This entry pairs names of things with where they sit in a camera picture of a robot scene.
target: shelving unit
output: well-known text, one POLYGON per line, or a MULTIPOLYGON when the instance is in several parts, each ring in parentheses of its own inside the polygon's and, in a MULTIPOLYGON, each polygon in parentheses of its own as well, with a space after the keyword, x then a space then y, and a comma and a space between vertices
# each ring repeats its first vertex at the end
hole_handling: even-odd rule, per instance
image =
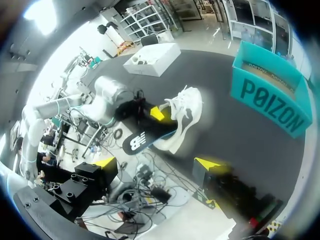
POLYGON ((168 29, 163 17, 154 5, 134 6, 128 15, 122 17, 123 20, 120 24, 135 43, 144 36, 168 29))

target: ceiling light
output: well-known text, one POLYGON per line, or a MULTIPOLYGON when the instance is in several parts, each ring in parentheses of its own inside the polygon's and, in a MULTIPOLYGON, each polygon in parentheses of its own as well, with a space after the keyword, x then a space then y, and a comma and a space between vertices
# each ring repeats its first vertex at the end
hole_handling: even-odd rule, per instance
POLYGON ((12 171, 15 173, 16 170, 17 170, 17 163, 18 163, 18 154, 15 155, 15 158, 14 158, 14 163, 13 163, 13 168, 12 168, 12 171))
POLYGON ((50 34, 57 26, 57 16, 52 0, 39 0, 24 13, 27 20, 34 20, 43 35, 50 34))
POLYGON ((0 157, 1 157, 1 153, 4 150, 4 147, 6 145, 6 134, 3 134, 3 136, 0 139, 0 157))

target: cardboard box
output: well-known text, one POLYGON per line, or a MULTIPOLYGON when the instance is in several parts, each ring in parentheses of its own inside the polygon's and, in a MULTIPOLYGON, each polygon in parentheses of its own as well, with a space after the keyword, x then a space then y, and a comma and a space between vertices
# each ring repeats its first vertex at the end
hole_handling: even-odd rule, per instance
POLYGON ((130 74, 160 77, 181 54, 177 43, 159 43, 144 46, 123 67, 130 74))

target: table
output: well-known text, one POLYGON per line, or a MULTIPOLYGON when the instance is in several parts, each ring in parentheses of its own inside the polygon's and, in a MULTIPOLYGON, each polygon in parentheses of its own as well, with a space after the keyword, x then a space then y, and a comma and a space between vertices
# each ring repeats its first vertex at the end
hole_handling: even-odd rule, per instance
POLYGON ((182 50, 161 77, 128 73, 123 63, 130 57, 102 62, 88 87, 94 91, 95 80, 105 75, 131 90, 141 88, 147 101, 156 105, 175 97, 185 85, 206 90, 211 97, 203 100, 203 112, 214 110, 212 121, 201 128, 204 123, 200 120, 189 129, 186 138, 198 133, 189 151, 158 154, 190 178, 194 157, 219 158, 232 165, 245 184, 256 187, 258 197, 270 193, 288 201, 300 171, 305 137, 291 138, 271 120, 230 97, 232 56, 182 50))

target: sneaker lace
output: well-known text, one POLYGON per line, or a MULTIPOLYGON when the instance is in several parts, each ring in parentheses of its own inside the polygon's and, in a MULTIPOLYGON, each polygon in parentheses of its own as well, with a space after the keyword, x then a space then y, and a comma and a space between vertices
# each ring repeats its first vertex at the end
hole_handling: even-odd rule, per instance
POLYGON ((172 98, 172 100, 177 101, 178 106, 179 106, 179 109, 177 109, 177 112, 175 115, 177 115, 181 111, 184 111, 184 115, 188 118, 187 112, 185 111, 186 110, 186 101, 188 99, 188 96, 186 95, 186 91, 185 91, 186 88, 187 88, 187 85, 185 85, 184 89, 181 92, 179 92, 177 96, 172 98))

